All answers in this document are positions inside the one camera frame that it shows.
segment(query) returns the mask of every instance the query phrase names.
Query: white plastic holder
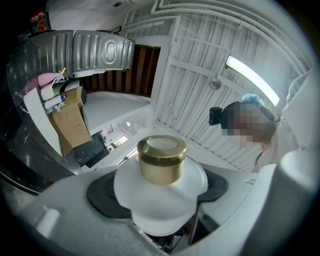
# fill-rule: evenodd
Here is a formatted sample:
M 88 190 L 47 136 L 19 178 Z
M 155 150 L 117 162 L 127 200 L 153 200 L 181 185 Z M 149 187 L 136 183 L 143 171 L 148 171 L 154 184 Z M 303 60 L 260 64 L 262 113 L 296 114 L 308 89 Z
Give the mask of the white plastic holder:
M 131 210 L 133 222 L 152 236 L 178 231 L 195 213 L 198 195 L 208 190 L 204 169 L 186 157 L 181 177 L 169 185 L 156 185 L 140 172 L 138 156 L 128 159 L 114 177 L 119 204 Z
M 41 97 L 44 101 L 50 100 L 55 96 L 52 84 L 47 84 L 41 88 Z

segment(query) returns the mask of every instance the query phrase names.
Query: white ceiling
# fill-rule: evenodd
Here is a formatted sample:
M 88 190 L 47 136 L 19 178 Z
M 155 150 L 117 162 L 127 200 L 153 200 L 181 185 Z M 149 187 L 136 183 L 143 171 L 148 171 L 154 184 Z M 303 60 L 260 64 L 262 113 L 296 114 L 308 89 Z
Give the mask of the white ceiling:
M 123 24 L 128 11 L 152 4 L 153 0 L 48 0 L 53 30 L 112 30 Z
M 297 71 L 266 39 L 239 24 L 201 13 L 170 15 L 179 15 L 180 24 L 172 59 L 168 60 L 169 72 L 163 78 L 162 97 L 157 104 L 161 111 L 156 119 L 239 170 L 252 171 L 261 151 L 240 147 L 221 136 L 219 125 L 208 124 L 209 109 L 226 107 L 240 100 L 243 94 L 254 93 L 278 115 L 286 104 L 288 89 L 298 76 Z M 151 15 L 150 8 L 147 8 L 129 13 L 126 23 L 132 25 L 155 17 L 161 16 Z M 138 29 L 127 35 L 133 39 L 171 35 L 173 26 L 174 21 L 167 19 L 162 25 Z M 228 55 L 245 62 L 270 84 L 280 96 L 276 108 L 254 84 L 225 67 Z M 209 87 L 210 79 L 215 77 L 222 82 L 221 88 L 216 91 Z

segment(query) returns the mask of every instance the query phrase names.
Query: pink object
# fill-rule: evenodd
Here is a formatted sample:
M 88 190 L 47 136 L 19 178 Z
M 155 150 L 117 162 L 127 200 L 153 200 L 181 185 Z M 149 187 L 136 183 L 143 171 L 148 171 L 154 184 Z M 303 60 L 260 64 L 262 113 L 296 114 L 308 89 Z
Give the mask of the pink object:
M 44 73 L 38 76 L 39 86 L 45 86 L 52 82 L 56 77 L 64 79 L 64 75 L 61 73 Z

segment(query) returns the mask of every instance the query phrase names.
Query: corrugated metal panel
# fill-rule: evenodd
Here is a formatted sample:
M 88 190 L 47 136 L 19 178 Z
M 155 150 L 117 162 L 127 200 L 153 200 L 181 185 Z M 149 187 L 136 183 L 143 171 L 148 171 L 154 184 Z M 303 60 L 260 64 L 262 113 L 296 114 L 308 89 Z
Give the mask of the corrugated metal panel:
M 298 74 L 268 41 L 239 24 L 207 14 L 176 15 L 180 16 L 180 24 L 171 66 L 164 77 L 162 88 L 166 91 L 158 100 L 160 111 L 156 118 L 241 171 L 250 172 L 261 150 L 240 147 L 221 135 L 219 125 L 209 126 L 209 109 L 226 107 L 241 99 L 244 93 L 255 93 L 278 114 L 285 106 L 288 88 Z M 155 17 L 150 15 L 150 9 L 144 9 L 131 13 L 127 24 Z M 171 32 L 168 28 L 161 31 L 167 35 Z M 154 35 L 150 28 L 133 33 L 130 36 Z M 280 96 L 277 108 L 254 84 L 225 67 L 228 55 L 241 58 L 274 88 Z M 222 86 L 219 90 L 211 90 L 209 81 L 218 76 L 223 78 Z M 192 148 L 188 154 L 200 161 L 201 157 L 196 156 Z
M 41 33 L 30 38 L 38 46 L 37 58 L 42 73 L 57 73 L 66 68 L 64 75 L 73 75 L 73 36 L 73 30 L 61 30 Z
M 129 38 L 100 31 L 77 30 L 73 40 L 73 69 L 131 69 L 135 42 Z

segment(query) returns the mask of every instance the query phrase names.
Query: gold lid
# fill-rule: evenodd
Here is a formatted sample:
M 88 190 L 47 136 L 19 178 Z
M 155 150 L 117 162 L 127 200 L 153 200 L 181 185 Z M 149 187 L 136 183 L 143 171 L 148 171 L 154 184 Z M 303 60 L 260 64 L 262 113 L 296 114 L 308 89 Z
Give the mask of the gold lid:
M 140 171 L 149 182 L 168 185 L 182 175 L 186 143 L 177 137 L 155 135 L 139 141 L 137 151 Z
M 160 148 L 153 146 L 153 142 L 159 142 L 159 139 L 162 141 L 166 140 L 168 144 L 172 145 L 172 147 Z M 172 158 L 185 153 L 187 145 L 182 139 L 174 136 L 154 135 L 140 140 L 136 148 L 139 154 L 142 153 L 154 158 Z

